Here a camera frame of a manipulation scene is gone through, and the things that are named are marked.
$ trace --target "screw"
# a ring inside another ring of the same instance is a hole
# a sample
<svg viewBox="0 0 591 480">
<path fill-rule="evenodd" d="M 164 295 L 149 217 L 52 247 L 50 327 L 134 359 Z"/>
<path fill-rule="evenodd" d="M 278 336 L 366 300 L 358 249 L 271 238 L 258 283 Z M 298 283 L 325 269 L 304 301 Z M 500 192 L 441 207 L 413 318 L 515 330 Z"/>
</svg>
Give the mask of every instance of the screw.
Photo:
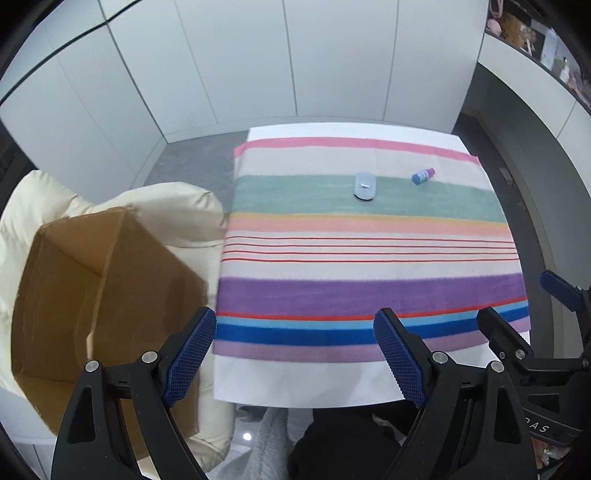
<svg viewBox="0 0 591 480">
<path fill-rule="evenodd" d="M 145 364 L 151 364 L 158 358 L 158 354 L 153 351 L 146 352 L 142 355 L 142 362 Z"/>
<path fill-rule="evenodd" d="M 433 354 L 433 360 L 438 364 L 444 364 L 449 360 L 449 357 L 443 352 L 435 352 Z"/>
<path fill-rule="evenodd" d="M 99 368 L 99 363 L 96 360 L 91 360 L 90 362 L 88 362 L 86 364 L 86 366 L 84 367 L 84 369 L 87 372 L 93 372 L 95 371 L 97 368 Z"/>
<path fill-rule="evenodd" d="M 501 362 L 497 362 L 496 360 L 491 362 L 491 368 L 497 373 L 501 373 L 505 369 L 503 364 Z"/>
</svg>

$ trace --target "blue stripe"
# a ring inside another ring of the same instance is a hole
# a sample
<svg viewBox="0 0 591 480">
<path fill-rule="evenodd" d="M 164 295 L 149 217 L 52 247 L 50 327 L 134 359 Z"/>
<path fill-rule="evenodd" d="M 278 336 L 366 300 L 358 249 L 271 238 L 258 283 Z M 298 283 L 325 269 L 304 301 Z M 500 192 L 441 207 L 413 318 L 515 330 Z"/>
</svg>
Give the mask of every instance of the blue stripe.
<svg viewBox="0 0 591 480">
<path fill-rule="evenodd" d="M 503 314 L 510 310 L 518 308 L 527 308 L 527 301 L 518 301 L 495 307 L 495 310 Z M 448 313 L 444 315 L 432 315 L 425 317 L 409 317 L 403 320 L 406 327 L 413 325 L 429 325 L 432 323 L 451 323 L 460 320 L 475 319 L 478 310 L 469 310 L 467 312 Z M 249 319 L 243 317 L 218 316 L 219 325 L 235 325 L 239 327 L 257 327 L 257 328 L 284 328 L 298 330 L 364 330 L 372 328 L 373 320 L 261 320 Z"/>
<path fill-rule="evenodd" d="M 527 307 L 501 313 L 507 322 L 513 322 L 527 317 Z M 478 330 L 476 318 L 459 320 L 456 322 L 433 323 L 428 325 L 408 325 L 409 332 L 416 333 L 422 338 L 435 338 L 458 333 Z M 301 330 L 282 328 L 260 328 L 250 326 L 235 326 L 219 323 L 216 332 L 217 340 L 232 342 L 258 343 L 263 345 L 367 345 L 376 343 L 371 328 L 358 330 Z"/>
</svg>

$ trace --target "open cardboard box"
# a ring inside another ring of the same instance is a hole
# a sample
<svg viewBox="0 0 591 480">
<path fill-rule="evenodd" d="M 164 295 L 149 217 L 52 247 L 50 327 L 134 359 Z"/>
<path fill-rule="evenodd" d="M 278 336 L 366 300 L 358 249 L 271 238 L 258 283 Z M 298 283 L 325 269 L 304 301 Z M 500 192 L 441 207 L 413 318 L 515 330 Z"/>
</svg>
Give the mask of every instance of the open cardboard box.
<svg viewBox="0 0 591 480">
<path fill-rule="evenodd" d="M 57 434 L 90 359 L 105 366 L 158 350 L 207 303 L 206 285 L 138 223 L 114 208 L 42 226 L 33 240 L 12 321 L 12 372 Z M 197 433 L 197 380 L 171 412 Z M 131 401 L 122 408 L 135 455 L 148 455 Z"/>
</svg>

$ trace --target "purple stripe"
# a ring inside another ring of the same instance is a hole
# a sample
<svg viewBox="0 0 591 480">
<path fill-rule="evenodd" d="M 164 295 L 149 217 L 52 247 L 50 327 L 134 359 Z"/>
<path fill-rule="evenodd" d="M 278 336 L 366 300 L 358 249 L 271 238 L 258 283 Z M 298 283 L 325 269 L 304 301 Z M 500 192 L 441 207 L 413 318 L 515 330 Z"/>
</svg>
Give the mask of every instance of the purple stripe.
<svg viewBox="0 0 591 480">
<path fill-rule="evenodd" d="M 530 318 L 527 317 L 511 322 L 511 326 L 519 333 L 527 332 L 531 328 Z M 482 345 L 486 342 L 486 338 L 480 332 L 460 333 L 458 335 L 425 340 L 425 343 L 432 351 L 443 350 L 446 352 Z M 361 363 L 381 362 L 384 360 L 382 351 L 377 344 L 315 347 L 259 345 L 216 340 L 213 343 L 213 353 L 216 355 L 279 362 Z"/>
<path fill-rule="evenodd" d="M 525 297 L 521 273 L 418 280 L 314 281 L 223 277 L 217 310 L 277 316 L 373 316 L 439 312 Z"/>
<path fill-rule="evenodd" d="M 518 333 L 531 330 L 529 317 L 511 322 L 510 325 Z M 463 348 L 470 348 L 471 346 L 482 345 L 483 343 L 488 343 L 488 340 L 479 330 L 425 340 L 425 344 L 431 351 L 442 350 L 444 352 L 454 352 L 455 350 L 462 350 Z"/>
</svg>

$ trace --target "blue bottle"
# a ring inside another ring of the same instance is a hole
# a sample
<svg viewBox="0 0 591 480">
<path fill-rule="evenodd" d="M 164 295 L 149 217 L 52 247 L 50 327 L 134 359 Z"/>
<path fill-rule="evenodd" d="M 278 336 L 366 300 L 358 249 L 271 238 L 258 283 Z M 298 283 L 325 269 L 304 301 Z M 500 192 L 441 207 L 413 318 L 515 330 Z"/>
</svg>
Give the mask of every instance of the blue bottle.
<svg viewBox="0 0 591 480">
<path fill-rule="evenodd" d="M 413 175 L 413 183 L 415 185 L 419 185 L 419 184 L 427 181 L 428 179 L 430 179 L 434 175 L 435 175 L 435 168 L 428 168 L 427 170 L 418 171 Z"/>
</svg>

